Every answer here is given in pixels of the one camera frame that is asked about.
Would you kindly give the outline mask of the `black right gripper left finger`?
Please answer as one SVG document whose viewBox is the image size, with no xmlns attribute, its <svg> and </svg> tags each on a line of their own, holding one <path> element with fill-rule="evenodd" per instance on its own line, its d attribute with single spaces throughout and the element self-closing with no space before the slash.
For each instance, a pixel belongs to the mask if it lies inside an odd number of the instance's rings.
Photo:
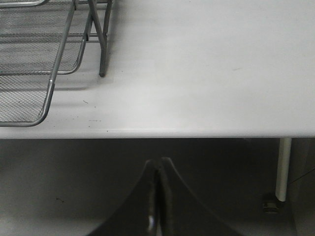
<svg viewBox="0 0 315 236">
<path fill-rule="evenodd" d="M 154 161 L 145 162 L 136 186 L 123 204 L 91 236 L 155 236 L 157 234 L 157 180 Z"/>
</svg>

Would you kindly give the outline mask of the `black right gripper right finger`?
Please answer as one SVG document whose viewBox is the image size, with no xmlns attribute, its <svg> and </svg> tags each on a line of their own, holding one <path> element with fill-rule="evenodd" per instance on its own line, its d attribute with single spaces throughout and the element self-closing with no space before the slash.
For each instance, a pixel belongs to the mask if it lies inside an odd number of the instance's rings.
<svg viewBox="0 0 315 236">
<path fill-rule="evenodd" d="M 160 162 L 160 225 L 163 236 L 239 236 L 189 190 L 172 160 Z"/>
</svg>

